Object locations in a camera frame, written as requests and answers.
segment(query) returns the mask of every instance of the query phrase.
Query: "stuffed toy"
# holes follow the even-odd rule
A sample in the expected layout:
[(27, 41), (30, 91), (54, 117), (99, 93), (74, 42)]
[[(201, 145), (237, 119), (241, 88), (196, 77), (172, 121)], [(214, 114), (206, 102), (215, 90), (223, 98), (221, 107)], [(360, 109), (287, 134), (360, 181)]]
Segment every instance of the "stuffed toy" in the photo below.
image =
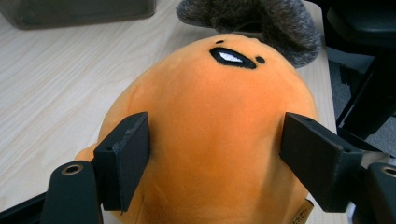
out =
[[(279, 157), (283, 119), (318, 114), (275, 49), (216, 35), (177, 50), (120, 95), (98, 143), (143, 111), (151, 152), (129, 210), (115, 214), (123, 223), (291, 223), (299, 215), (307, 190)], [(92, 160), (96, 146), (76, 159)]]
[(262, 42), (296, 68), (312, 62), (320, 52), (320, 33), (301, 0), (183, 0), (177, 16), (220, 33), (262, 33)]

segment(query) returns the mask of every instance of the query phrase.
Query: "desk surface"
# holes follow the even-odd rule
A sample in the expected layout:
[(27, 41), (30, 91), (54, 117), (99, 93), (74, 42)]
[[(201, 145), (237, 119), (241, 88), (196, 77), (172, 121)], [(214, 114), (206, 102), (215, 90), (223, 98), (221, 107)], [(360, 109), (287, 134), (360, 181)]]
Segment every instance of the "desk surface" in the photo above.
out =
[[(0, 16), (0, 211), (46, 191), (56, 167), (96, 142), (107, 110), (142, 72), (217, 34), (181, 23), (177, 2), (158, 0), (155, 15), (141, 21), (39, 31), (17, 30)], [(306, 5), (322, 30), (320, 9)], [(334, 131), (326, 51), (298, 71), (320, 122)], [(308, 222), (347, 223), (318, 206)]]

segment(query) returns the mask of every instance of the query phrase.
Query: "black oval mouth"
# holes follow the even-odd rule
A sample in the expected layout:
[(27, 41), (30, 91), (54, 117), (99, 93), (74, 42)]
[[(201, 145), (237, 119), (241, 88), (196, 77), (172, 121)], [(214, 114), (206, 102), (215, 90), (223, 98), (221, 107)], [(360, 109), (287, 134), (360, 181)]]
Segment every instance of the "black oval mouth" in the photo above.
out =
[(210, 50), (210, 53), (212, 54), (213, 58), (218, 61), (218, 63), (224, 65), (243, 67), (248, 69), (255, 69), (257, 67), (256, 64), (248, 57), (232, 49), (213, 48)]

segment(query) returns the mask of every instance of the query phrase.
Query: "orange plush toy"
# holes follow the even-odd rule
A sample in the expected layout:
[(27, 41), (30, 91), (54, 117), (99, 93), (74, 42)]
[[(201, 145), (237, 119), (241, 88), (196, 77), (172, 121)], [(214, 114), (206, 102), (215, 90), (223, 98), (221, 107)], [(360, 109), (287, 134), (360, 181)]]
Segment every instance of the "orange plush toy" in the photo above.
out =
[(156, 63), (110, 108), (98, 142), (143, 111), (151, 154), (129, 211), (115, 214), (123, 223), (291, 223), (304, 204), (278, 153), (285, 113), (317, 110), (296, 70), (257, 39), (217, 35)]

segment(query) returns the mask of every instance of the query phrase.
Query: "gray fabric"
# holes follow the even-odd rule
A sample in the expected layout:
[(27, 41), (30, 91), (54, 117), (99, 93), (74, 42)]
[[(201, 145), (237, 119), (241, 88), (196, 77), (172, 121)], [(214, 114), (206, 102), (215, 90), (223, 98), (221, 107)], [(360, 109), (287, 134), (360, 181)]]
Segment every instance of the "gray fabric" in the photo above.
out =
[(183, 0), (177, 16), (187, 24), (220, 33), (257, 31), (294, 67), (312, 62), (321, 37), (301, 0)]

